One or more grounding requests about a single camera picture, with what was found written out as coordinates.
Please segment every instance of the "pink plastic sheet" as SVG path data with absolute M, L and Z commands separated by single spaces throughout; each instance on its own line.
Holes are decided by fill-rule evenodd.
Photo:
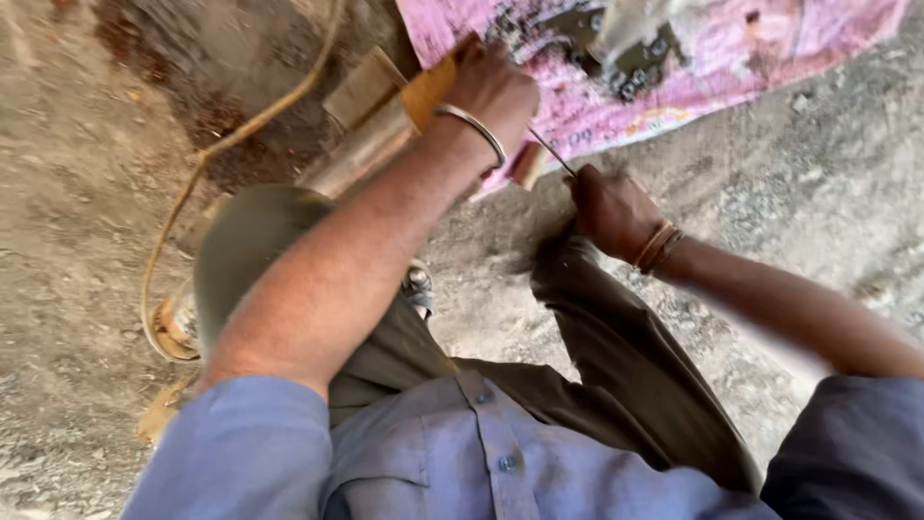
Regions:
M 469 32 L 483 36 L 501 12 L 523 21 L 561 9 L 561 2 L 548 0 L 397 3 L 424 68 Z M 648 139 L 822 73 L 892 36 L 905 7 L 906 0 L 724 0 L 690 8 L 671 18 L 671 24 L 692 59 L 685 67 L 670 64 L 664 82 L 633 105 L 623 104 L 566 63 L 560 47 L 546 47 L 526 56 L 524 64 L 541 88 L 541 107 L 532 126 L 565 158 Z M 541 46 L 524 38 L 524 48 Z M 550 159 L 547 168 L 555 167 Z M 508 168 L 494 171 L 476 196 L 505 186 Z

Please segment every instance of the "dirt ground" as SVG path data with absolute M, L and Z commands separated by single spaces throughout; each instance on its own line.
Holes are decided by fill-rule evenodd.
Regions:
M 351 2 L 351 16 L 375 22 L 387 4 L 371 4 Z M 898 38 L 823 77 L 590 160 L 629 161 L 689 232 L 853 295 L 924 337 L 916 152 L 924 147 L 924 6 L 909 9 Z M 394 6 L 384 11 L 394 23 Z M 165 84 L 150 68 L 114 59 L 94 34 L 97 14 L 78 0 L 0 0 L 0 14 L 0 517 L 104 520 L 118 515 L 150 455 L 135 438 L 139 415 L 181 371 L 140 332 L 139 282 L 152 238 L 203 132 L 221 134 L 262 101 L 251 97 L 253 85 L 218 85 L 214 92 L 243 96 L 220 98 L 225 112 L 215 116 L 207 101 L 214 92 L 199 90 L 191 66 Z M 142 21 L 123 28 L 131 34 Z M 316 34 L 297 29 L 316 44 Z M 391 42 L 386 50 L 407 73 L 413 58 L 399 32 L 371 38 Z M 368 43 L 339 45 L 328 88 Z M 170 56 L 169 45 L 151 46 Z M 292 80 L 310 65 L 277 59 Z M 258 94 L 277 95 L 269 91 Z M 799 96 L 807 102 L 796 112 Z M 314 99 L 297 105 L 291 124 L 258 136 L 263 159 L 219 165 L 218 184 L 235 190 L 285 179 L 266 165 L 307 164 L 336 139 L 315 128 L 315 142 L 304 142 L 298 122 L 308 131 L 314 111 Z M 297 160 L 279 159 L 289 146 Z M 188 213 L 218 192 L 214 183 L 200 189 Z M 560 175 L 551 174 L 532 193 L 508 189 L 443 220 L 421 256 L 436 284 L 432 332 L 450 354 L 549 364 L 577 378 L 551 315 L 529 292 L 532 249 L 570 211 Z M 605 266 L 688 349 L 766 464 L 812 376 L 783 369 L 767 340 L 695 297 L 616 262 Z M 164 294 L 188 276 L 190 261 L 170 250 L 159 272 Z

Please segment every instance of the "metal ring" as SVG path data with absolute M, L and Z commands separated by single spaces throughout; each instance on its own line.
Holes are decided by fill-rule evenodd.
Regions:
M 433 114 L 447 114 L 449 116 L 454 116 L 456 118 L 462 119 L 474 127 L 475 130 L 484 136 L 484 139 L 488 140 L 488 143 L 491 144 L 491 147 L 497 154 L 497 164 L 494 165 L 494 168 L 497 169 L 504 165 L 507 160 L 507 154 L 504 153 L 504 147 L 501 145 L 501 142 L 497 141 L 497 138 L 494 137 L 494 134 L 492 134 L 490 130 L 481 124 L 481 121 L 475 119 L 475 117 L 470 113 L 462 110 L 458 106 L 449 105 L 448 103 L 441 103 L 433 108 Z

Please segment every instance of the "person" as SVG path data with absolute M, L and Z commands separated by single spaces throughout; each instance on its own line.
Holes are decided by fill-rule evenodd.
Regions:
M 625 174 L 579 171 L 577 229 L 544 243 L 532 273 L 582 383 L 447 357 L 398 287 L 440 215 L 520 143 L 539 94 L 503 51 L 473 48 L 444 101 L 347 202 L 268 185 L 218 216 L 194 274 L 201 393 L 123 518 L 924 518 L 915 343 L 833 291 L 683 235 Z M 838 374 L 762 487 L 697 368 L 598 249 Z

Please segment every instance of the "forearm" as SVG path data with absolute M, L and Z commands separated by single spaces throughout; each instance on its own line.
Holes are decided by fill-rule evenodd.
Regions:
M 896 325 L 801 277 L 692 239 L 677 245 L 656 276 L 708 295 L 838 372 L 924 378 L 924 356 Z
M 222 333 L 206 385 L 270 375 L 326 398 L 330 379 L 381 319 L 440 215 L 494 160 L 465 123 L 434 123 L 257 282 Z

